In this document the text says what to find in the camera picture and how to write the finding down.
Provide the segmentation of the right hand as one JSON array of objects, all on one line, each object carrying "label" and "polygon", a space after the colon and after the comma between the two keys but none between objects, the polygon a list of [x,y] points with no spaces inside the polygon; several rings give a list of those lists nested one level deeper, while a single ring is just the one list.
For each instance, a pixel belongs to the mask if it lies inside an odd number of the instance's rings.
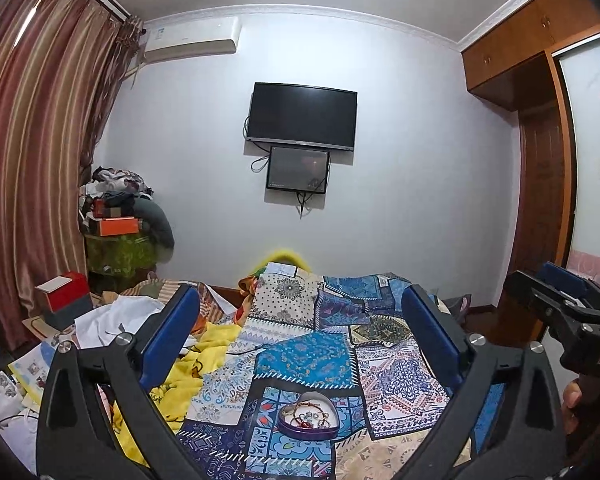
[{"label": "right hand", "polygon": [[589,436],[600,423],[600,378],[579,376],[562,393],[566,434]]}]

